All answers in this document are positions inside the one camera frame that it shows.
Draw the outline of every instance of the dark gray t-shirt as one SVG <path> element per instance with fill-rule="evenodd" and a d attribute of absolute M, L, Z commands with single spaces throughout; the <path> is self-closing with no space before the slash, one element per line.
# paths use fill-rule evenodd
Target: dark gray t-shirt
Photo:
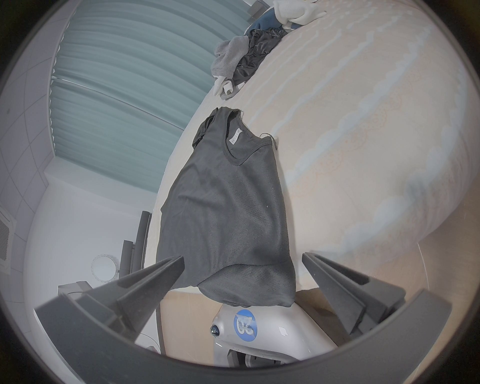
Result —
<path fill-rule="evenodd" d="M 173 288 L 198 287 L 230 305 L 291 306 L 295 271 L 271 138 L 222 107 L 192 145 L 161 209 L 156 259 L 185 259 Z"/>

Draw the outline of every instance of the curtain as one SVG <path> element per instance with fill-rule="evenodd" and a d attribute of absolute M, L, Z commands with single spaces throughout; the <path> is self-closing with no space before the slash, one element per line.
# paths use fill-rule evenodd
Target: curtain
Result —
<path fill-rule="evenodd" d="M 157 192 L 213 85 L 214 47 L 242 35 L 242 0 L 83 0 L 50 88 L 56 155 Z"/>

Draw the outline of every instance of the ceiling vent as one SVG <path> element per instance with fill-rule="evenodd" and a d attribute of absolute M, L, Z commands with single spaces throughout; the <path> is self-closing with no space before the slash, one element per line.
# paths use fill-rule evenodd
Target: ceiling vent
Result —
<path fill-rule="evenodd" d="M 0 272 L 10 274 L 15 219 L 0 205 Z"/>

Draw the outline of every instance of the wall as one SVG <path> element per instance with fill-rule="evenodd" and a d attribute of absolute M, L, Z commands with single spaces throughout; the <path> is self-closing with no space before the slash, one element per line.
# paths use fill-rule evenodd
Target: wall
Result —
<path fill-rule="evenodd" d="M 64 4 L 20 56 L 0 95 L 0 204 L 16 218 L 11 273 L 0 272 L 0 291 L 25 337 L 32 334 L 24 306 L 24 252 L 30 225 L 53 158 L 48 131 L 48 84 L 54 55 L 80 0 Z"/>
<path fill-rule="evenodd" d="M 25 252 L 26 315 L 40 357 L 66 383 L 77 383 L 36 321 L 34 308 L 56 297 L 58 285 L 75 281 L 87 281 L 94 288 L 101 285 L 91 271 L 93 259 L 109 254 L 120 261 L 123 240 L 135 241 L 142 210 L 151 212 L 156 195 L 59 157 L 45 175 L 48 188 Z"/>

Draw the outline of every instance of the mattress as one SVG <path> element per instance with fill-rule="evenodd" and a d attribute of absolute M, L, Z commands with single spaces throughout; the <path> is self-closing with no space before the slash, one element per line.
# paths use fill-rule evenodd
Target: mattress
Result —
<path fill-rule="evenodd" d="M 304 252 L 369 273 L 459 204 L 480 164 L 480 99 L 455 50 L 409 0 L 323 5 L 327 15 L 284 37 L 231 100 L 207 94 L 168 161 L 146 266 L 170 186 L 220 106 L 278 143 L 297 290 L 317 287 Z"/>

